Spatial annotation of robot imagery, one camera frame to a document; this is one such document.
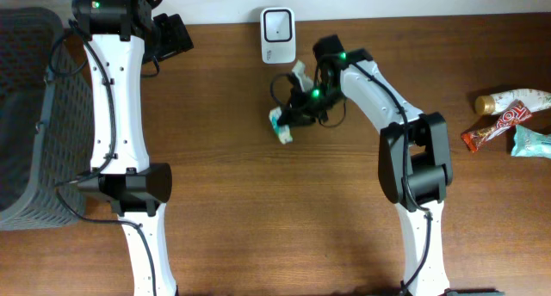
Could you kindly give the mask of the small teal tissue pack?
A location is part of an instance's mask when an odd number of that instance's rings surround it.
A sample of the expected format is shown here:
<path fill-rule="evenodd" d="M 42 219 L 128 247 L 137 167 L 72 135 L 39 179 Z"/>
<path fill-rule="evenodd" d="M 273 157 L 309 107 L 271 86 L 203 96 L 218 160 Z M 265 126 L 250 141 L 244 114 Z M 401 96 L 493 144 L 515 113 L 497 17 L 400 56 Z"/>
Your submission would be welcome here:
<path fill-rule="evenodd" d="M 288 125 L 280 126 L 277 123 L 277 121 L 280 119 L 281 116 L 282 116 L 281 108 L 280 107 L 273 108 L 269 112 L 269 121 L 279 141 L 283 145 L 286 145 L 293 141 L 293 137 L 290 133 L 290 128 Z"/>

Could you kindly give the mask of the red snack packet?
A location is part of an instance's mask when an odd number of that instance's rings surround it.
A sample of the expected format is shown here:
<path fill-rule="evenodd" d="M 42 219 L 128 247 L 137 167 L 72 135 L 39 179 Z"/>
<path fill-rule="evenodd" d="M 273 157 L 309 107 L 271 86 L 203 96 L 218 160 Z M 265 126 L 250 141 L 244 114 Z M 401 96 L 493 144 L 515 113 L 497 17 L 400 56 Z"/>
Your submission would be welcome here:
<path fill-rule="evenodd" d="M 471 152 L 476 152 L 482 145 L 498 137 L 508 129 L 532 117 L 532 112 L 522 101 L 515 100 L 491 126 L 473 130 L 461 135 Z"/>

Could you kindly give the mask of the teal snack packet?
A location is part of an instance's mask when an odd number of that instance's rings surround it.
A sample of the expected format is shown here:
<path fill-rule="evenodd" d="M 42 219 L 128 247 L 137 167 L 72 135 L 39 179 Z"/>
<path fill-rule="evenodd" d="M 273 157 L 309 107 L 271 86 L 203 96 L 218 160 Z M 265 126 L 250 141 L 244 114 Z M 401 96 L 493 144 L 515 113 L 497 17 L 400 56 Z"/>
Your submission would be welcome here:
<path fill-rule="evenodd" d="M 545 157 L 551 158 L 550 136 L 534 132 L 517 125 L 514 135 L 512 157 Z"/>

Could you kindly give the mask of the white tube with gold cap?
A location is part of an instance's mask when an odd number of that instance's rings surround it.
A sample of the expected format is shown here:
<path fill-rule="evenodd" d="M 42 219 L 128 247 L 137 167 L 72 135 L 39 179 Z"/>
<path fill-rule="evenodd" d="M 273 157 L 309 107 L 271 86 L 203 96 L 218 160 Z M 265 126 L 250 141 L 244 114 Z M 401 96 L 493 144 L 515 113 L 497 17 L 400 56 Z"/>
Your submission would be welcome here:
<path fill-rule="evenodd" d="M 477 97 L 474 110 L 478 115 L 502 114 L 516 101 L 522 102 L 531 112 L 550 109 L 549 92 L 538 89 L 512 89 Z"/>

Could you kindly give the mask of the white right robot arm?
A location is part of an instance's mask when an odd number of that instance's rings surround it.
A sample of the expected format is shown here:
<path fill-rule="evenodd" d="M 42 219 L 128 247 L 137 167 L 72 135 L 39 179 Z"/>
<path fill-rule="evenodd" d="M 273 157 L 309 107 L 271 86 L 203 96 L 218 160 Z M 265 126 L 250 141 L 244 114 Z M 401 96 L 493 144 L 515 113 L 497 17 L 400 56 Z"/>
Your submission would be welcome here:
<path fill-rule="evenodd" d="M 367 50 L 347 51 L 331 35 L 320 39 L 313 53 L 313 78 L 305 75 L 302 62 L 284 74 L 292 88 L 288 100 L 269 112 L 275 134 L 287 144 L 293 128 L 324 126 L 335 104 L 354 102 L 379 134 L 378 180 L 399 215 L 406 262 L 399 294 L 446 294 L 442 215 L 453 171 L 445 119 L 412 106 Z"/>

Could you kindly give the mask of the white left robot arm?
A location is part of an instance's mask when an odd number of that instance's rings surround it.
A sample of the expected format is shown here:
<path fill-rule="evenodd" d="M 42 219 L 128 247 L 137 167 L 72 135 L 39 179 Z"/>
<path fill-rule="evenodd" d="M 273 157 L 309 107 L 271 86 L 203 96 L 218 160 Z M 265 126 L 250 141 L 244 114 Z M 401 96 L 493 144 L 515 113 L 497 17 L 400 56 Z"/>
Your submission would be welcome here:
<path fill-rule="evenodd" d="M 107 202 L 122 227 L 136 295 L 176 295 L 164 217 L 172 191 L 168 163 L 153 163 L 142 126 L 144 64 L 193 48 L 180 15 L 153 15 L 163 0 L 72 0 L 92 81 L 94 147 L 80 192 Z"/>

